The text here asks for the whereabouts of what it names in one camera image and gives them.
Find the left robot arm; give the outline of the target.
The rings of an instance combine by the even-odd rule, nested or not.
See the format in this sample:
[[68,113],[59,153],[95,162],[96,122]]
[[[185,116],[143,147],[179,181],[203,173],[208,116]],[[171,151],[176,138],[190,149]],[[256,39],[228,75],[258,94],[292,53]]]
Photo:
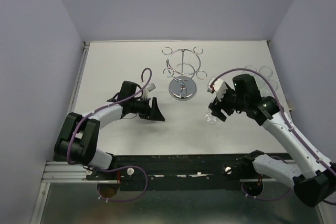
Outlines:
[[69,163],[97,167],[104,179],[112,179],[116,175],[116,166],[112,163],[112,154],[97,148],[99,131],[130,113],[144,120],[164,122],[157,98],[150,99],[147,93],[146,87],[124,81],[117,95],[102,107],[83,115],[69,113],[57,138],[55,155]]

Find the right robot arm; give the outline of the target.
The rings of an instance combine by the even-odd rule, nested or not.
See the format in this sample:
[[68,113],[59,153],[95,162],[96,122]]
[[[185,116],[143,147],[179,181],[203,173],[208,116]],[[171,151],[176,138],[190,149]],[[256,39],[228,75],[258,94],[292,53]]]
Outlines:
[[262,97],[255,78],[240,74],[231,88],[219,77],[211,78],[207,90],[216,94],[208,108],[212,116],[226,121],[233,113],[246,113],[269,132],[295,164],[253,151],[241,165],[249,178],[266,175],[288,186],[308,207],[315,207],[335,192],[335,163],[322,154],[294,125],[275,96]]

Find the clear wine glass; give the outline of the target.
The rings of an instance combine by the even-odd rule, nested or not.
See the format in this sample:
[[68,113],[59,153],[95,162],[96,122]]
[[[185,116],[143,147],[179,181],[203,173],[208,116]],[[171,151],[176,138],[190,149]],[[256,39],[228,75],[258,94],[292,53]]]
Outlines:
[[251,75],[255,74],[255,72],[258,72],[258,70],[252,65],[245,66],[242,71],[243,74],[251,74]]

